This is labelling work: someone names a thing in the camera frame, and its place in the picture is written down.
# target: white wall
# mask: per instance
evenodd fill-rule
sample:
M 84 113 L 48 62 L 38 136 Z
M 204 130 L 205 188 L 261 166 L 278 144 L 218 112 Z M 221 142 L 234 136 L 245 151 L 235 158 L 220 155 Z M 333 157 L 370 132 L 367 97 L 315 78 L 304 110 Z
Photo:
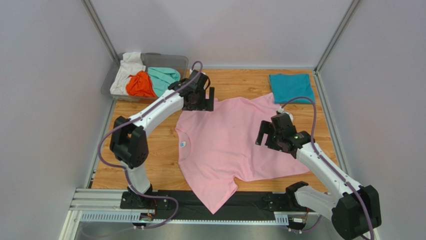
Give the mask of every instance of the white wall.
M 363 1 L 321 72 L 352 175 L 379 192 L 381 239 L 425 239 L 426 1 Z
M 111 101 L 79 0 L 0 3 L 0 239 L 58 239 Z
M 350 0 L 92 0 L 118 53 L 209 67 L 314 67 Z

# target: pink shirt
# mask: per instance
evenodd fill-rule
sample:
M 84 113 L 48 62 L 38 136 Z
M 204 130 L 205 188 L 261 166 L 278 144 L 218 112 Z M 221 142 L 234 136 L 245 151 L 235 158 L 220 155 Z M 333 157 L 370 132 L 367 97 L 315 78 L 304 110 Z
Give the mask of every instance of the pink shirt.
M 179 166 L 192 191 L 216 213 L 237 191 L 234 178 L 256 181 L 303 174 L 309 169 L 290 154 L 255 145 L 262 120 L 280 105 L 272 93 L 214 102 L 214 111 L 183 111 L 176 125 Z

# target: orange cloth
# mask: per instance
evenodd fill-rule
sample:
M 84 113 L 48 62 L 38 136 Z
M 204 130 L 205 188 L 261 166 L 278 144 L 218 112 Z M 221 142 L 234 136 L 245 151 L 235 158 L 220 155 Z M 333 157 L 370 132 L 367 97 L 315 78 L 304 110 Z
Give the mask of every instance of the orange cloth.
M 128 77 L 131 77 L 131 79 L 125 86 L 125 89 L 129 95 L 140 97 L 157 97 L 153 89 L 153 82 L 151 81 L 148 73 L 140 71 L 136 75 L 129 75 Z

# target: wooden table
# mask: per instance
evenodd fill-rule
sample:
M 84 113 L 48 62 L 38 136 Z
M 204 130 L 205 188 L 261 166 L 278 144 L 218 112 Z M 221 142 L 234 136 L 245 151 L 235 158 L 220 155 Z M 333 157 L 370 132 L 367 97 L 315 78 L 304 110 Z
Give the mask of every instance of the wooden table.
M 215 87 L 215 97 L 219 101 L 244 97 L 254 99 L 271 92 L 269 84 L 270 74 L 300 74 L 308 73 L 315 92 L 316 108 L 318 110 L 315 140 L 322 150 L 337 164 L 330 133 L 327 128 L 323 108 L 315 86 L 312 71 L 310 70 L 264 70 L 264 69 L 205 69 L 203 70 L 211 79 L 211 86 Z M 112 116 L 109 130 L 113 128 L 114 120 L 119 116 L 130 117 L 144 108 L 149 102 L 118 101 Z M 289 104 L 286 111 L 294 116 L 294 125 L 298 131 L 311 132 L 314 117 L 313 107 L 309 104 Z M 148 137 L 149 156 L 145 161 L 146 174 L 151 181 L 153 189 L 159 190 L 191 190 L 178 165 L 178 134 L 175 131 L 176 123 L 181 111 L 175 112 L 162 122 Z M 111 138 L 109 137 L 102 150 L 102 156 L 106 161 L 118 164 L 114 154 L 110 151 Z M 243 182 L 235 179 L 238 191 L 273 191 L 282 192 L 286 187 L 299 181 L 309 183 L 313 188 L 321 192 L 327 189 L 312 173 L 287 176 L 269 180 Z M 127 182 L 123 170 L 99 163 L 94 177 L 92 188 L 101 189 L 125 189 Z

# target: white cloth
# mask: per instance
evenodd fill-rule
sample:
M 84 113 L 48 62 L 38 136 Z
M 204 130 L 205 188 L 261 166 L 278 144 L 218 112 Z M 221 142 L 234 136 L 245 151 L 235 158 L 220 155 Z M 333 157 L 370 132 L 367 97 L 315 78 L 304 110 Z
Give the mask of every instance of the white cloth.
M 113 95 L 129 95 L 126 91 L 126 86 L 129 84 L 131 77 L 140 71 L 145 71 L 146 66 L 142 63 L 140 52 L 126 52 L 123 54 L 123 60 L 120 61 L 120 68 L 117 76 L 109 89 Z

